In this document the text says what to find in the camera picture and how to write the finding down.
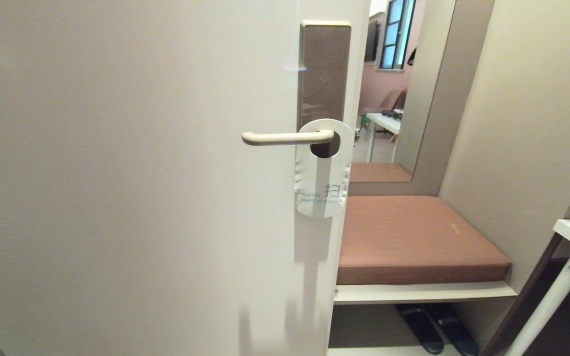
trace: pink wall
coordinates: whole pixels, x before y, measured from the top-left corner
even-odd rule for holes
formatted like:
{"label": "pink wall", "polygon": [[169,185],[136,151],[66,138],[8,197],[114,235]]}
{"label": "pink wall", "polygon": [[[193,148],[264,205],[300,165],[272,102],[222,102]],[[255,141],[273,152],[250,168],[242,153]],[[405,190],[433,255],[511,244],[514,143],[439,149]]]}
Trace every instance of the pink wall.
{"label": "pink wall", "polygon": [[[410,56],[412,50],[417,46],[419,39],[419,31],[421,30],[421,23],[424,18],[424,11],[426,9],[426,0],[416,0],[415,9],[412,18],[412,25],[410,28],[410,36],[408,38],[408,47],[406,48],[406,58]],[[380,23],[380,31],[383,32],[383,23],[386,20],[386,14],[378,16]],[[379,63],[375,65],[364,65],[362,70],[362,88],[360,90],[360,105],[359,108],[367,106],[378,106],[387,93],[394,89],[407,88],[410,81],[410,73],[412,67],[409,65],[404,66],[403,72],[387,72],[378,70]]]}

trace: brown cushion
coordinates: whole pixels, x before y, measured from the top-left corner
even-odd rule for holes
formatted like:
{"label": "brown cushion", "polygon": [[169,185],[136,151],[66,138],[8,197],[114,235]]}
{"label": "brown cushion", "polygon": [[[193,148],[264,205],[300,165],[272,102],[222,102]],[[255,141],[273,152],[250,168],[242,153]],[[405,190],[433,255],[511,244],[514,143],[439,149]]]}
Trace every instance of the brown cushion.
{"label": "brown cushion", "polygon": [[410,182],[412,175],[399,164],[353,162],[350,182]]}
{"label": "brown cushion", "polygon": [[349,196],[338,284],[502,281],[511,261],[433,196]]}

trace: slipper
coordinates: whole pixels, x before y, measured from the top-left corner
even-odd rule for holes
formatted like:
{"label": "slipper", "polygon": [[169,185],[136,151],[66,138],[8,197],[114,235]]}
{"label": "slipper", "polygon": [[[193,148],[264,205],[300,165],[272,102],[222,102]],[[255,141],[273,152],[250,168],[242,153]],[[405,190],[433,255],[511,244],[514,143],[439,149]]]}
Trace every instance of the slipper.
{"label": "slipper", "polygon": [[423,304],[396,304],[395,307],[428,354],[443,352],[443,340],[430,321]]}
{"label": "slipper", "polygon": [[449,303],[426,304],[426,311],[463,356],[478,356],[479,345]]}

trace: table leg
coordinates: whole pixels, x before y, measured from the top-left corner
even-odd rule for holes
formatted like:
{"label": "table leg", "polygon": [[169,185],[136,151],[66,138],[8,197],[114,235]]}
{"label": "table leg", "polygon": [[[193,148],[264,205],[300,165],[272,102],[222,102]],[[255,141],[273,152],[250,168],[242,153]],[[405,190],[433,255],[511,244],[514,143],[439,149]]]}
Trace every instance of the table leg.
{"label": "table leg", "polygon": [[373,144],[375,141],[375,123],[371,120],[369,122],[369,151],[366,155],[366,162],[371,162],[373,160]]}
{"label": "table leg", "polygon": [[391,156],[391,163],[394,164],[395,163],[395,149],[397,148],[397,140],[393,141],[393,156]]}
{"label": "table leg", "polygon": [[570,291],[570,258],[505,356],[522,356]]}

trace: table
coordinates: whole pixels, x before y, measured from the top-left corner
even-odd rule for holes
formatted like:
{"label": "table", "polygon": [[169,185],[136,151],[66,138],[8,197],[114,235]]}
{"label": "table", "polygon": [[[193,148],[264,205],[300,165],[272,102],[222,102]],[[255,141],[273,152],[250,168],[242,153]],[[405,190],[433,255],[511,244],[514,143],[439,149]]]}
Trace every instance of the table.
{"label": "table", "polygon": [[382,128],[389,130],[391,133],[394,133],[395,135],[399,135],[402,122],[398,119],[393,119],[392,117],[384,116],[382,115],[382,113],[366,113],[365,115],[367,119],[371,120],[371,122],[369,123],[369,151],[367,152],[366,156],[366,162],[370,162],[373,159],[373,145],[375,142],[376,125],[382,126]]}
{"label": "table", "polygon": [[[554,231],[570,241],[570,219],[561,219],[554,225]],[[549,319],[554,315],[556,309],[563,302],[570,292],[570,258],[564,265],[556,281],[551,285],[549,291],[542,298],[542,301],[524,325],[520,334],[509,347],[505,356],[522,356],[533,340],[540,334]]]}

